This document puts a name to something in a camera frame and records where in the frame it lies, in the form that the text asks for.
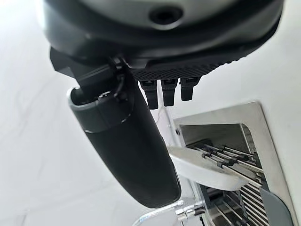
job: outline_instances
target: screw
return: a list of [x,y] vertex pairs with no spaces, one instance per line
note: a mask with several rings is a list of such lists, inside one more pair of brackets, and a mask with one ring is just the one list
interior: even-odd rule
[[179,129],[175,129],[175,133],[179,136],[180,135]]

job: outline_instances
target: robotic device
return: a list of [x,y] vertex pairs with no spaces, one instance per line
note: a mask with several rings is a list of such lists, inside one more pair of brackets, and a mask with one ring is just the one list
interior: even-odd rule
[[[141,204],[159,208],[181,187],[149,109],[192,99],[200,78],[247,56],[276,31],[283,0],[41,0],[54,69],[79,88],[69,104],[96,151]],[[148,106],[138,87],[145,91]]]

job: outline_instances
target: round hole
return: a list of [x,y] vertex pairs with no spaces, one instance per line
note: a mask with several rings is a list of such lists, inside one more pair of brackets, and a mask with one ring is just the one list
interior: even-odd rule
[[172,24],[183,16],[183,10],[178,7],[161,7],[150,13],[150,20],[159,25]]

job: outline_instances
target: black plastic tab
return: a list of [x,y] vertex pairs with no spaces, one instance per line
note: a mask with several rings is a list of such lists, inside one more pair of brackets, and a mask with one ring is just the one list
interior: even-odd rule
[[140,84],[145,92],[149,109],[158,109],[157,81],[141,81]]
[[174,91],[177,87],[178,79],[161,80],[163,90],[164,106],[174,106]]
[[181,79],[181,99],[182,101],[192,100],[193,87],[196,86],[201,77]]

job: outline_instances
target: stainless steel frame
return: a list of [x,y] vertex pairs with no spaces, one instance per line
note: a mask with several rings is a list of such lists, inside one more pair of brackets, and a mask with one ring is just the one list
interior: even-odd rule
[[[266,175],[270,191],[286,204],[292,215],[294,225],[299,225],[277,152],[259,103],[250,102],[244,105],[187,116],[176,119],[174,123],[175,127],[180,131],[180,142],[182,146],[189,145],[188,141],[190,137],[192,140],[195,137],[193,132],[189,133],[185,131],[183,134],[182,128],[184,126],[218,124],[246,125],[252,134],[253,142]],[[197,186],[193,185],[193,187],[195,195],[198,196]]]

